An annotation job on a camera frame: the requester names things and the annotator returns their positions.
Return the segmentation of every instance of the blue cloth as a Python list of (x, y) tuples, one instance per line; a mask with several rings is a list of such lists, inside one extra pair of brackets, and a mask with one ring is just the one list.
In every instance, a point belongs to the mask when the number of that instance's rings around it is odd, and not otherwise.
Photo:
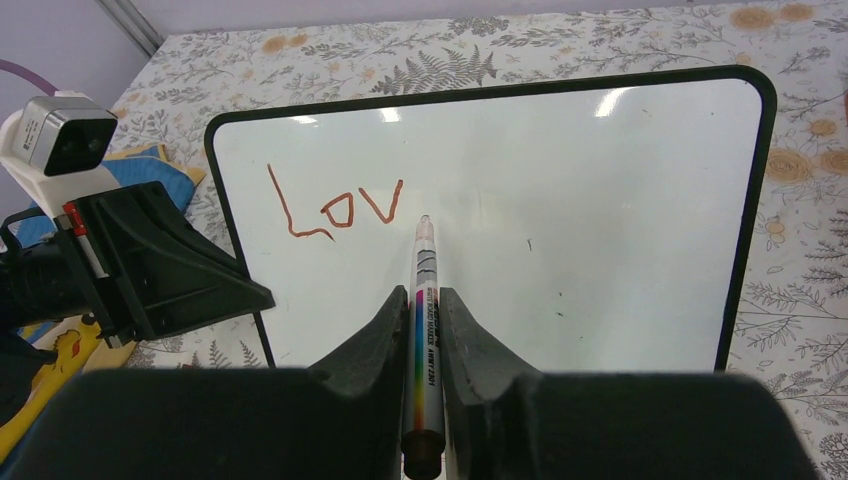
[[(106, 160), (101, 165), (112, 172), (122, 187), (160, 181), (174, 205), (185, 213), (194, 195), (194, 183), (186, 174), (159, 160), (158, 146), (128, 155), (121, 160)], [(53, 220), (44, 216), (21, 222), (17, 237), (23, 247), (35, 245), (45, 234), (55, 231)]]

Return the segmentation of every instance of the handwritten text lov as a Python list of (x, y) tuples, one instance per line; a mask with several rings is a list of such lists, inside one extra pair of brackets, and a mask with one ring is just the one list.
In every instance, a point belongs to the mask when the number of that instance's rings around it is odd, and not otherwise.
[[(312, 230), (307, 230), (305, 232), (296, 232), (294, 230), (294, 222), (292, 221), (291, 211), (289, 211), (289, 206), (286, 204), (286, 199), (283, 196), (283, 191), (280, 189), (280, 184), (277, 182), (277, 177), (274, 175), (274, 169), (271, 168), (271, 164), (268, 164), (268, 175), (271, 176), (271, 181), (274, 182), (274, 188), (277, 190), (277, 196), (280, 197), (280, 203), (283, 205), (283, 212), (286, 214), (286, 219), (289, 223), (289, 233), (294, 237), (308, 237), (315, 233), (323, 233), (330, 240), (336, 241), (333, 238), (333, 235), (327, 231), (325, 228), (315, 228)], [(359, 189), (359, 194), (362, 195), (362, 198), (368, 202), (368, 205), (371, 206), (371, 209), (374, 210), (374, 213), (377, 214), (377, 217), (380, 218), (380, 221), (384, 224), (392, 223), (392, 220), (395, 219), (395, 210), (397, 209), (398, 197), (400, 197), (400, 190), (403, 188), (403, 180), (398, 180), (397, 186), (395, 186), (395, 193), (392, 196), (392, 205), (389, 207), (389, 216), (384, 216), (383, 212), (377, 207), (377, 204), (374, 203), (374, 200), (371, 199), (371, 196), (368, 195), (368, 192), (365, 191), (364, 188)], [(347, 221), (339, 222), (333, 217), (333, 212), (330, 211), (330, 207), (341, 202), (342, 200), (347, 200)], [(353, 195), (350, 192), (345, 192), (338, 197), (327, 202), (326, 205), (321, 207), (321, 213), (327, 215), (327, 220), (330, 221), (330, 225), (336, 228), (350, 228), (353, 226)]]

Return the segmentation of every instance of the black whiteboard frame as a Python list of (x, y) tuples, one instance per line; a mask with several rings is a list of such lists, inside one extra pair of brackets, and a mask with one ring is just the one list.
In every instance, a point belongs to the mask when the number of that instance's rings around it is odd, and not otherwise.
[[(723, 79), (739, 79), (748, 82), (757, 90), (762, 104), (760, 124), (757, 130), (757, 139), (754, 144), (754, 156), (752, 158), (751, 170), (748, 176), (748, 189), (745, 194), (745, 203), (742, 208), (739, 237), (736, 241), (736, 253), (733, 259), (733, 268), (731, 269), (730, 283), (728, 285), (727, 298), (724, 306), (721, 334), (719, 335), (719, 342), (716, 349), (714, 370), (723, 371), (727, 366), (727, 357), (730, 353), (730, 342), (733, 338), (733, 327), (736, 320), (739, 299), (742, 294), (742, 282), (745, 277), (748, 251), (751, 247), (751, 236), (754, 231), (760, 190), (763, 183), (766, 162), (768, 160), (768, 150), (771, 142), (772, 129), (774, 128), (774, 120), (777, 114), (777, 93), (774, 89), (774, 85), (768, 77), (759, 70), (742, 65), (728, 65), (688, 70), (618, 75), (611, 77), (483, 87), (467, 90), (449, 90), (444, 92), (397, 95), (379, 98), (365, 98), (361, 100), (346, 100), (341, 102), (276, 107), (263, 110), (229, 112), (218, 115), (209, 122), (209, 126), (206, 127), (203, 146), (207, 152), (209, 168), (212, 172), (212, 180), (218, 191), (218, 198), (221, 202), (221, 210), (224, 213), (224, 221), (227, 224), (227, 232), (232, 240), (236, 259), (238, 260), (242, 272), (249, 276), (250, 271), (244, 257), (238, 231), (235, 227), (233, 213), (227, 199), (226, 189), (224, 188), (224, 180), (221, 176), (221, 170), (218, 168), (218, 159), (215, 156), (213, 140), (215, 138), (215, 133), (222, 125), (234, 122), (267, 120), (272, 118), (407, 107), (433, 103), (487, 100), (492, 98), (520, 97), (525, 95), (543, 95), (551, 93), (583, 92), (587, 90), (608, 90), (623, 87), (644, 87), (651, 85), (668, 85)], [(259, 332), (259, 338), (262, 342), (262, 349), (265, 352), (268, 366), (275, 367), (276, 364), (271, 351), (271, 344), (268, 341), (268, 335), (265, 332), (265, 325), (262, 322), (262, 313), (254, 313), (253, 317), (256, 320), (256, 329)]]

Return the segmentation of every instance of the yellow cloth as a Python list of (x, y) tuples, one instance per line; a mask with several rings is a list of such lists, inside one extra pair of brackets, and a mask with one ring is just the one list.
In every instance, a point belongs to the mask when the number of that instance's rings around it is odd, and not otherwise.
[(11, 420), (0, 427), (0, 461), (5, 460), (32, 422), (44, 410), (48, 400), (85, 365), (91, 352), (101, 342), (97, 338), (100, 327), (97, 324), (86, 325), (82, 323), (81, 318), (64, 320), (36, 342), (36, 347), (46, 350), (50, 348), (49, 342), (52, 341), (52, 350), (58, 353), (58, 358), (56, 363), (41, 367), (32, 379), (29, 401)]
[(103, 370), (104, 368), (121, 367), (127, 363), (127, 359), (130, 358), (133, 350), (135, 350), (135, 342), (130, 342), (120, 348), (109, 348), (106, 342), (100, 342), (100, 345), (91, 354), (85, 366), (82, 367), (82, 373)]

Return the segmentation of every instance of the camera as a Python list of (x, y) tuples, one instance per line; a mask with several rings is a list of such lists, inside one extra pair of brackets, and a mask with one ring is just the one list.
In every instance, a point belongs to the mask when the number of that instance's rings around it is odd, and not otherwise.
[(11, 151), (47, 177), (91, 170), (106, 154), (118, 119), (86, 97), (35, 97)]

